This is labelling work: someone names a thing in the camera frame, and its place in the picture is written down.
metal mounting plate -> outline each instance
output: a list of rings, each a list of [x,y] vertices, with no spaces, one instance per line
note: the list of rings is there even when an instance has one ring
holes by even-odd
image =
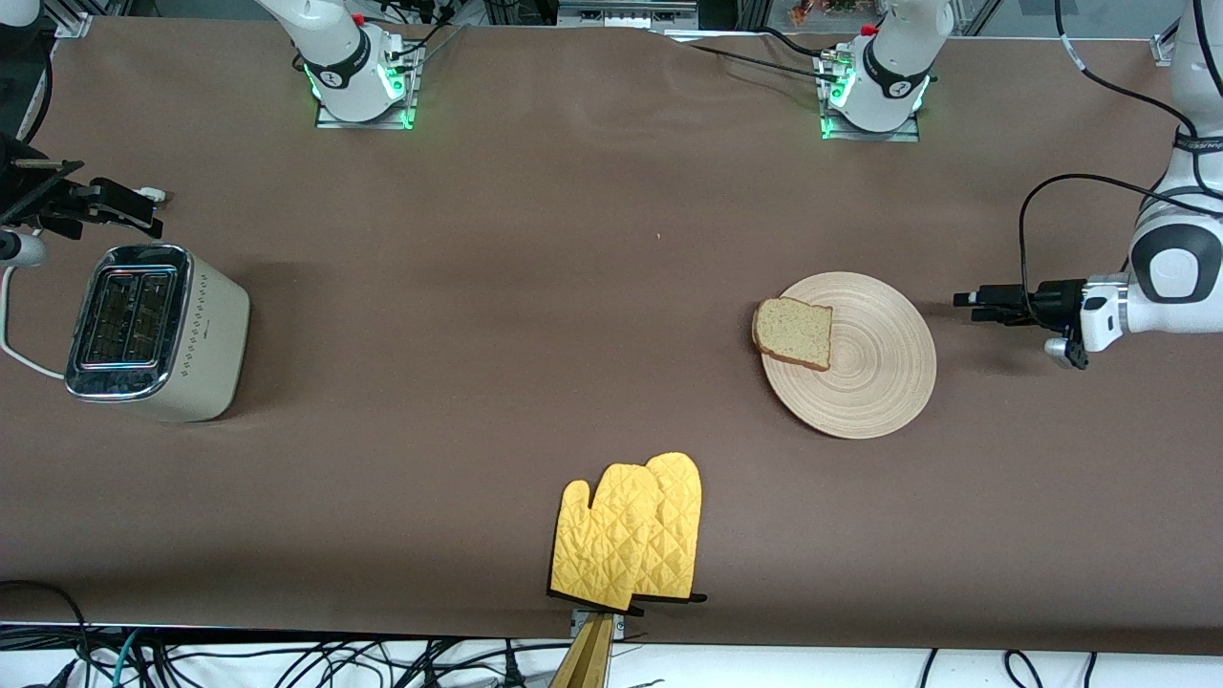
[[[819,57],[812,57],[811,61],[816,67],[816,73],[832,73],[828,65]],[[863,131],[850,123],[850,121],[845,119],[844,114],[828,103],[832,98],[832,90],[835,84],[823,79],[815,79],[815,82],[816,93],[819,97],[819,132],[822,138],[845,138],[849,141],[892,141],[899,143],[916,143],[921,139],[917,130],[916,112],[910,114],[909,119],[905,120],[905,123],[893,131],[883,133]]]
[[[318,128],[412,128],[416,125],[416,106],[421,94],[421,72],[424,71],[424,50],[413,50],[411,55],[404,57],[404,65],[407,67],[401,77],[404,79],[404,98],[382,115],[363,122],[350,122],[333,115],[319,101],[318,111],[314,115],[314,126]]]
[[[570,615],[570,617],[569,617],[569,637],[570,638],[577,638],[577,632],[582,629],[582,626],[586,624],[586,620],[591,618],[592,613],[599,613],[599,612],[589,612],[589,611],[582,611],[582,610],[574,610],[574,613]],[[615,621],[615,632],[613,632],[612,639],[613,640],[624,640],[624,616],[623,615],[615,615],[613,617],[613,621]]]

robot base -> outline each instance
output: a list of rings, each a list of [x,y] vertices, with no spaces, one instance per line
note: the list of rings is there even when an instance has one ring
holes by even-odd
[[[363,122],[341,120],[323,106],[323,101],[316,94],[318,112],[314,115],[314,126],[318,128],[412,128],[416,125],[416,105],[421,94],[421,72],[424,70],[424,50],[413,50],[404,57],[406,71],[396,77],[404,79],[404,98],[372,120]]]
[[[813,57],[812,62],[815,64],[816,73],[837,73],[835,66],[829,65],[819,57]],[[916,143],[920,141],[916,112],[909,115],[905,123],[892,131],[865,131],[854,126],[848,119],[845,119],[845,115],[833,108],[829,103],[833,97],[833,90],[838,87],[839,84],[837,82],[816,79],[816,93],[819,97],[819,133],[822,138],[894,141],[900,143]]]

wooden plate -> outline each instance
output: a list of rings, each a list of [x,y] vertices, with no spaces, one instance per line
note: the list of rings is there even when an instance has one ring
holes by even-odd
[[[783,296],[833,307],[827,373],[767,356],[773,392],[804,423],[848,440],[895,433],[926,408],[938,363],[926,320],[903,293],[851,271],[808,276]]]

white floor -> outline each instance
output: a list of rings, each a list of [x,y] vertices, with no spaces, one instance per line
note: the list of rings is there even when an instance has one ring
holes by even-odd
[[[545,640],[522,640],[521,648]],[[296,645],[281,645],[295,648]],[[388,643],[386,649],[396,661],[412,661],[423,643]],[[210,645],[185,648],[188,651],[224,654],[251,653],[273,645]],[[500,650],[500,640],[466,642],[439,664],[454,664],[482,653]],[[833,648],[752,648],[717,645],[638,645],[620,644],[614,650],[608,688],[642,688],[652,682],[659,688],[733,687],[804,687],[804,688],[916,688],[928,650],[872,650]],[[519,650],[519,666],[527,677],[554,670],[564,650]],[[176,665],[204,688],[272,688],[281,672],[298,655],[273,655],[256,659],[188,659]],[[1013,688],[1003,670],[1000,651],[943,650],[929,675],[929,688]],[[72,657],[67,650],[0,653],[0,688],[24,688],[45,684]],[[1079,688],[1082,686],[1087,655],[1084,653],[1029,653],[1044,688]],[[111,662],[114,657],[105,657]],[[504,666],[489,662],[494,670]],[[1036,682],[1026,675],[1020,661],[1015,671],[1027,688]],[[319,684],[325,664],[297,683],[296,688]],[[442,686],[479,687],[495,684],[497,675],[487,670],[455,672]],[[82,667],[72,675],[70,688],[81,688]],[[378,688],[393,681],[368,670],[351,666],[335,677],[335,688]],[[421,686],[417,679],[412,686]],[[93,687],[106,688],[95,672]],[[1101,655],[1091,681],[1095,688],[1216,688],[1223,686],[1223,657],[1167,655]]]

toaster power cord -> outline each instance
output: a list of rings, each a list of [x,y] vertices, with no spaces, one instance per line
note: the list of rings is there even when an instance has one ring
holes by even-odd
[[[38,236],[42,232],[42,227],[35,227],[31,233],[33,236]],[[16,270],[16,265],[10,265],[5,268],[4,276],[0,277],[0,349],[4,349],[4,353],[12,357],[18,364],[33,371],[40,373],[46,378],[53,378],[55,380],[64,380],[64,374],[55,373],[35,364],[9,346],[9,285],[12,282],[12,273]]]

